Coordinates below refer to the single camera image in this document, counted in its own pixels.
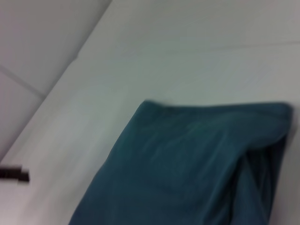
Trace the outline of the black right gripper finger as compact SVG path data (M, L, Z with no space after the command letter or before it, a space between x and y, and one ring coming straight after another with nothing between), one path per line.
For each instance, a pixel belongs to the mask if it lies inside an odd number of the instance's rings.
M30 173L29 171L23 170L21 166L1 166L0 180L14 180L29 183Z

